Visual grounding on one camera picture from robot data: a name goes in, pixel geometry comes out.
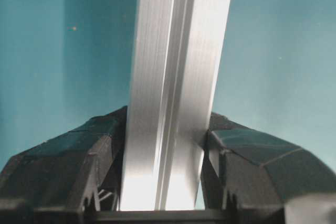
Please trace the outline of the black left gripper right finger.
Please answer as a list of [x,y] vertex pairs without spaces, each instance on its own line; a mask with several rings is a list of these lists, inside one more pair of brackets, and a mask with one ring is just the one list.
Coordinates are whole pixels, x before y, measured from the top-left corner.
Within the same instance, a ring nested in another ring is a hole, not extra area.
[[232,223],[335,223],[335,173],[308,150],[211,115],[201,173]]

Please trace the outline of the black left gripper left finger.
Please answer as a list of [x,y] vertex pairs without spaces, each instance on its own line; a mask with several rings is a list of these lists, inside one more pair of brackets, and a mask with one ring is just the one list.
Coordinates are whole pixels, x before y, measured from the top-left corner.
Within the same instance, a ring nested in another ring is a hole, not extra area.
[[127,108],[13,157],[1,171],[1,223],[84,223],[118,208]]

